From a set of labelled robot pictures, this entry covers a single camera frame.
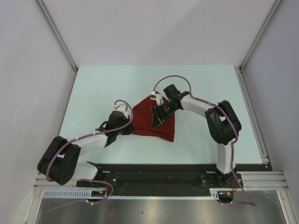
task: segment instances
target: light blue table surface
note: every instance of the light blue table surface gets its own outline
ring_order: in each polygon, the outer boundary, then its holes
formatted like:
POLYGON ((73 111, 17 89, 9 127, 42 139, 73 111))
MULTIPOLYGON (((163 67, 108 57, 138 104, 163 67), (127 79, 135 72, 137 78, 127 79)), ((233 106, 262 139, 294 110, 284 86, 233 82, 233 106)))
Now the light blue table surface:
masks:
MULTIPOLYGON (((108 119, 115 100, 124 99, 134 107, 150 95, 157 81, 168 75, 186 77, 194 96, 216 103, 228 100, 242 124, 235 147, 236 163, 262 163, 233 65, 81 66, 60 135, 73 139, 92 133, 108 119)), ((181 92, 189 90, 183 79, 169 78, 160 83, 157 91, 163 92, 170 84, 181 92)), ((112 145, 95 149, 79 161, 207 164, 217 162, 217 146, 205 118, 177 111, 174 142, 148 136, 118 136, 112 145)))

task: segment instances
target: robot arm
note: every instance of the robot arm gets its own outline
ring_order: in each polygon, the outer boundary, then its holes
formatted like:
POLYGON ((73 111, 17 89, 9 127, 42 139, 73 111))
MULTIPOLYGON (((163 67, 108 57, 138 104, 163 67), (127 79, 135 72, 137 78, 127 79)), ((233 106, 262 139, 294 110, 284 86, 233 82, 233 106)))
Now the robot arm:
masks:
MULTIPOLYGON (((228 121, 226 119, 221 119, 224 115, 220 110, 214 106, 194 99, 187 91, 181 93, 173 84, 166 87, 164 93, 169 100, 164 104, 152 107, 152 128, 168 121, 171 118, 171 114, 178 109, 192 111, 206 118, 210 134, 217 142, 217 169, 224 175, 229 174, 231 172, 231 143, 234 141, 235 133, 228 121)), ((228 115, 239 134, 242 126, 230 103, 224 100, 219 103, 218 106, 228 115)))
MULTIPOLYGON (((116 106, 115 108, 115 111, 110 114, 108 121, 103 122, 96 129, 96 132, 83 138, 76 138, 74 141, 69 142, 64 150, 59 153, 50 167, 49 178, 51 180, 64 185, 71 179, 94 179, 100 168, 88 162, 78 163, 79 156, 97 148, 107 147, 116 141, 118 135, 128 135, 133 133, 134 130, 134 127, 129 124, 125 128, 109 132, 109 130, 121 128, 130 121, 126 105, 116 106)), ((67 143, 68 140, 65 138, 61 136, 55 137, 38 163, 37 170, 46 175, 51 160, 53 160, 53 157, 55 157, 55 154, 62 146, 67 143)))
MULTIPOLYGON (((192 111, 205 117, 210 134, 217 142, 217 169, 224 175, 229 174, 231 172, 232 154, 230 144, 234 140, 235 135, 229 123, 226 120, 220 119, 221 116, 223 117, 223 114, 216 107, 193 99, 189 92, 185 91, 181 93, 173 84, 166 87, 164 92, 169 99, 165 103, 161 95, 153 95, 152 93, 151 98, 157 101, 157 105, 152 107, 152 128, 170 120, 171 114, 178 109, 192 111)), ((225 111, 233 122, 237 133, 239 133, 241 124, 230 103, 222 101, 218 106, 225 111)), ((120 134, 129 135, 133 133, 134 127, 131 124, 125 128, 121 128, 130 121, 127 109, 126 105, 117 106, 116 110, 109 116, 108 121, 105 121, 96 129, 97 132, 83 138, 76 138, 68 142, 67 139, 61 136, 55 137, 40 160, 37 167, 38 171, 46 175, 49 169, 49 178, 60 185, 66 184, 71 179, 94 179, 100 168, 92 163, 78 163, 78 158, 97 148, 109 146, 116 141, 117 136, 120 134), (55 157, 57 152, 66 144, 67 146, 55 157)))

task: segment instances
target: red cloth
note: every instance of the red cloth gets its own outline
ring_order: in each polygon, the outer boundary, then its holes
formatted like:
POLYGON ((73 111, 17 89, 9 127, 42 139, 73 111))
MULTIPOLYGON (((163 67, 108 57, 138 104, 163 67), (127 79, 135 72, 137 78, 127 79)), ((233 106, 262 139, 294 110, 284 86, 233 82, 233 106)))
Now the red cloth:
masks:
POLYGON ((153 113, 151 111, 151 107, 154 105, 157 105, 156 101, 150 99, 150 96, 148 96, 133 108, 132 124, 135 128, 133 134, 156 136, 167 141, 174 141, 174 113, 171 115, 171 119, 169 121, 154 129, 151 128, 153 122, 153 113))

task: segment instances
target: stainless steel surface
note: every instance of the stainless steel surface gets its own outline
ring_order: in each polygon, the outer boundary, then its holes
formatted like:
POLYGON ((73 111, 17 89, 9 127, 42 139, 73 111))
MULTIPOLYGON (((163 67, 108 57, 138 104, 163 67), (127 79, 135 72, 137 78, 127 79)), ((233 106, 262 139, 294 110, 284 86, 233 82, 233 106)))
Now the stainless steel surface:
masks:
POLYGON ((72 56, 71 56, 68 48, 66 47, 66 44, 65 44, 65 42, 64 42, 64 40, 63 40, 63 38, 62 38, 62 36, 61 36, 61 34, 60 34, 57 26, 55 25, 55 23, 54 23, 51 15, 50 15, 47 7, 46 7, 44 1, 43 0, 35 0, 35 2, 37 4, 38 8, 40 9, 43 17, 45 18, 45 20, 46 20, 46 22, 47 22, 47 24, 48 24, 48 26, 49 26, 52 34, 54 35, 55 39, 57 40, 57 43, 58 43, 60 49, 64 53, 66 59, 68 60, 70 66, 73 68, 73 70, 74 70, 74 72, 76 74, 78 68, 76 67, 76 64, 75 64, 75 62, 74 62, 74 60, 73 60, 73 58, 72 58, 72 56))
POLYGON ((276 14, 277 10, 279 9, 279 6, 281 5, 283 0, 275 0, 269 13, 267 14, 261 28, 259 29, 251 47, 249 48, 249 51, 247 52, 244 60, 242 61, 240 68, 241 71, 244 70, 248 60, 251 58, 253 52, 255 51, 255 49, 257 48, 259 42, 261 41, 265 31, 267 30, 268 26, 270 25, 270 23, 272 22, 272 19, 274 18, 274 15, 276 14))
MULTIPOLYGON (((254 191, 258 207, 224 205, 217 201, 194 200, 107 200, 102 204, 85 202, 46 212, 69 202, 43 199, 36 224, 284 224, 282 209, 274 191, 254 191)), ((245 200, 237 192, 235 200, 245 200)))

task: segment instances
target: white wall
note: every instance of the white wall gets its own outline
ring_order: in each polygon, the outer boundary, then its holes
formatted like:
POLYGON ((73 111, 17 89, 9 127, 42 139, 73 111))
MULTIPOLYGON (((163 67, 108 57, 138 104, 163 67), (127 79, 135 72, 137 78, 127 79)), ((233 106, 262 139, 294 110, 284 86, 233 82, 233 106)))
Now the white wall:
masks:
POLYGON ((299 208, 299 1, 286 0, 244 76, 276 170, 299 208))
POLYGON ((79 65, 240 65, 274 0, 45 0, 79 65))
POLYGON ((56 135, 74 74, 33 0, 0 7, 0 223, 56 135))

